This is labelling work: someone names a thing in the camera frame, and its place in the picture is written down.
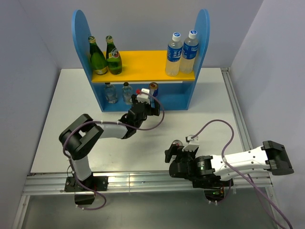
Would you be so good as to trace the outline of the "clear glass bottle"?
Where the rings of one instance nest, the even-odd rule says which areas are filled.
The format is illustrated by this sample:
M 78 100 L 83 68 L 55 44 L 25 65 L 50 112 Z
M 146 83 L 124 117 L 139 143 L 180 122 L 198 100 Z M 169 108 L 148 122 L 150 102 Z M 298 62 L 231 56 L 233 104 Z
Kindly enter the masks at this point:
M 132 104 L 132 94 L 133 94 L 132 87 L 128 82 L 124 82 L 122 88 L 122 97 L 126 104 Z
M 105 97 L 110 104 L 115 104 L 118 102 L 117 92 L 114 85 L 111 83 L 105 83 Z

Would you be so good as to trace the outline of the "blue and yellow wooden shelf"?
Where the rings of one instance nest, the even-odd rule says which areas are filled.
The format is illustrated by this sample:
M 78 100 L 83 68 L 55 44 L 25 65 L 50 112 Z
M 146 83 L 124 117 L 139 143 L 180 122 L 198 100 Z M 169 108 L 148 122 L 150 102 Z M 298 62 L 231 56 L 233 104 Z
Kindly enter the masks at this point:
M 71 20 L 71 31 L 76 53 L 80 59 L 97 103 L 103 112 L 125 112 L 129 109 L 123 101 L 122 84 L 128 82 L 133 90 L 148 88 L 151 82 L 158 83 L 157 99 L 166 111 L 188 110 L 191 98 L 206 55 L 210 37 L 210 15 L 207 9 L 201 9 L 195 22 L 199 47 L 190 74 L 178 73 L 168 76 L 165 73 L 167 51 L 121 51 L 122 73 L 97 75 L 90 65 L 88 37 L 91 31 L 85 14 L 75 10 Z M 115 86 L 118 102 L 108 103 L 105 97 L 105 83 Z

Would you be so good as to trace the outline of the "green Perrier bottle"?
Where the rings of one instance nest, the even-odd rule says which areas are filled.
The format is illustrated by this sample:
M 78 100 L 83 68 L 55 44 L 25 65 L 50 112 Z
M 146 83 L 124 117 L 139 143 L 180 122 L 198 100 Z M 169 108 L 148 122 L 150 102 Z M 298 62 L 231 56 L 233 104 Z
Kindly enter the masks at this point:
M 106 48 L 106 61 L 108 64 L 108 70 L 111 74 L 117 75 L 122 72 L 122 58 L 119 51 L 113 42 L 113 37 L 106 36 L 107 48 Z
M 88 37 L 90 45 L 90 62 L 93 70 L 98 75 L 104 75 L 107 73 L 107 61 L 96 43 L 94 36 Z

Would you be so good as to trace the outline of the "Red Bull can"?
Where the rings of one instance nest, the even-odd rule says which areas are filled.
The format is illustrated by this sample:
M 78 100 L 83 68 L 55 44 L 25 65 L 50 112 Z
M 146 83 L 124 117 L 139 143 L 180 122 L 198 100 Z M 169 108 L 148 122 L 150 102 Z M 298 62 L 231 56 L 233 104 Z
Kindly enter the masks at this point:
M 150 90 L 150 94 L 154 97 L 158 96 L 158 92 L 159 92 L 159 87 L 158 87 L 158 83 L 156 82 L 151 82 L 149 84 L 149 90 Z
M 174 146 L 174 147 L 177 147 L 177 148 L 183 148 L 183 143 L 182 143 L 182 141 L 180 141 L 180 140 L 174 140 L 173 142 L 172 142 L 172 145 Z

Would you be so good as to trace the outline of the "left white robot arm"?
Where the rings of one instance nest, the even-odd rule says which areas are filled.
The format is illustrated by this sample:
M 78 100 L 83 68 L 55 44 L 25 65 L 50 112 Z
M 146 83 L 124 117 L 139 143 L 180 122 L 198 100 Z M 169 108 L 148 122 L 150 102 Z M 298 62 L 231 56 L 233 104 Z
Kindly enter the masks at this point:
M 136 131 L 149 131 L 158 127 L 161 122 L 150 128 L 141 128 L 148 116 L 165 116 L 162 103 L 148 93 L 132 95 L 132 106 L 128 113 L 118 121 L 94 121 L 88 114 L 82 114 L 59 136 L 63 153 L 72 168 L 75 184 L 81 190 L 94 192 L 94 177 L 89 166 L 88 154 L 99 139 L 128 139 Z

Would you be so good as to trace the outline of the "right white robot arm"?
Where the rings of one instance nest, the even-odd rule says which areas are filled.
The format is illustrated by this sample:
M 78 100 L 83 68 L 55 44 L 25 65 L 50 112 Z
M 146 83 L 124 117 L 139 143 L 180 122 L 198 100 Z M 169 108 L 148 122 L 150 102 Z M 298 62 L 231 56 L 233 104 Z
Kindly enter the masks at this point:
M 294 173 L 285 146 L 274 141 L 226 156 L 196 156 L 198 149 L 198 143 L 183 146 L 181 141 L 174 141 L 165 151 L 170 176 L 190 180 L 194 188 L 218 189 L 233 185 L 233 178 L 241 174 L 264 170 L 274 176 Z

